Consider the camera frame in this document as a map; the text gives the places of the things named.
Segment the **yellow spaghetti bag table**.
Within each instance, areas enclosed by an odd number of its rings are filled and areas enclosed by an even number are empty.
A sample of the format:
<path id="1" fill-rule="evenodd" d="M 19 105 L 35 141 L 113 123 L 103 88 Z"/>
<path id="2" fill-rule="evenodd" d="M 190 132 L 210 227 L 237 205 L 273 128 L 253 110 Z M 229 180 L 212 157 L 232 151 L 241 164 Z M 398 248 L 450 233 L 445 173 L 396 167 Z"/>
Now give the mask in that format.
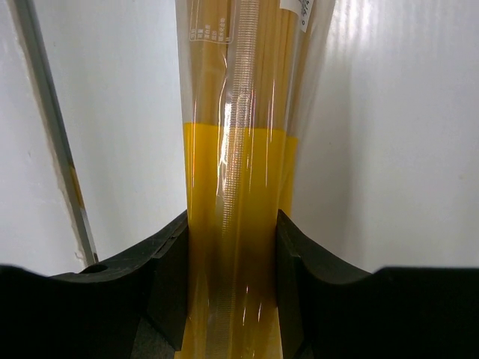
<path id="1" fill-rule="evenodd" d="M 189 228 L 178 358 L 280 358 L 275 228 L 290 214 L 333 1 L 177 1 Z"/>

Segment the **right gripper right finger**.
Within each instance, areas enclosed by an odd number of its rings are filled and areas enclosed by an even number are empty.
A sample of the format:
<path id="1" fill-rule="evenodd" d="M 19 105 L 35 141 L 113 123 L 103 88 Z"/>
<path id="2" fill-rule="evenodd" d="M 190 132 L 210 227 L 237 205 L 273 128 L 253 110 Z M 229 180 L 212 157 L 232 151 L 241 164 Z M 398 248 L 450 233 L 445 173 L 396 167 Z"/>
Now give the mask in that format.
<path id="1" fill-rule="evenodd" d="M 276 287 L 286 358 L 476 358 L 478 270 L 357 268 L 284 213 Z"/>

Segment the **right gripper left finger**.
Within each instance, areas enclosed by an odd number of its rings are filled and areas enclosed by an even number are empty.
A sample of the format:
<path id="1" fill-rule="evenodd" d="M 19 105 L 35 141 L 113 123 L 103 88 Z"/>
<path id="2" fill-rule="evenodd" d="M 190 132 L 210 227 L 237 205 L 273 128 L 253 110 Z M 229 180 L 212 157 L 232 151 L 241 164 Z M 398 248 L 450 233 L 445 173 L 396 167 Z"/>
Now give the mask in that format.
<path id="1" fill-rule="evenodd" d="M 172 358 L 187 317 L 188 227 L 158 233 L 79 273 L 1 267 L 3 358 Z"/>

